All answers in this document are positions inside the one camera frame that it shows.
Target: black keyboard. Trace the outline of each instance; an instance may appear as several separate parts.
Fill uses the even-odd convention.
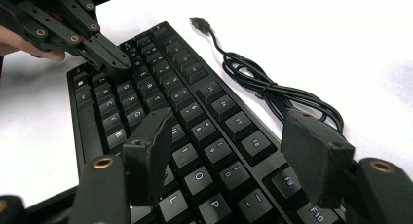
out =
[[[67,73],[78,169],[122,145],[148,113],[171,107],[172,145],[159,205],[132,223],[344,223],[309,203],[280,143],[167,23],[119,46],[132,77],[115,84],[83,64]]]

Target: black cable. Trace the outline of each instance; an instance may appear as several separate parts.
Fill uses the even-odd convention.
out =
[[[292,104],[291,101],[293,101],[318,110],[321,113],[320,121],[324,122],[327,117],[330,118],[336,126],[336,130],[343,133],[343,118],[334,107],[311,93],[279,86],[254,61],[232,52],[223,51],[218,46],[216,37],[207,21],[202,18],[190,18],[190,20],[195,28],[205,35],[210,34],[212,36],[216,49],[223,54],[222,68],[224,71],[244,88],[257,92],[256,96],[265,100],[271,111],[282,123],[288,108],[297,109]],[[247,70],[250,74],[245,74],[242,70]]]

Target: keyboard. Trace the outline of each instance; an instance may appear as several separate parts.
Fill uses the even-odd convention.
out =
[[[130,80],[83,64],[67,81],[79,174],[120,154],[151,111],[173,110],[162,198],[132,207],[131,223],[345,223],[343,209],[309,203],[280,142],[167,22],[119,47]]]

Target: mechanical keyboard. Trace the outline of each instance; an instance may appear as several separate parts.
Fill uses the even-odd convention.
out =
[[[345,223],[342,209],[309,203],[280,142],[167,22],[119,47],[130,80],[116,84],[87,64],[67,80],[79,173],[120,154],[148,113],[173,110],[163,196],[132,207],[131,223]]]

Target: white table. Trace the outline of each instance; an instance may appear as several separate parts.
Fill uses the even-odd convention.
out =
[[[222,47],[260,64],[280,85],[337,108],[356,159],[377,157],[413,177],[413,5],[410,0],[112,0],[97,7],[115,44],[167,20],[274,134],[282,124],[222,71],[203,17]],[[25,53],[6,56],[0,80],[0,194],[35,205],[78,183],[66,72]]]

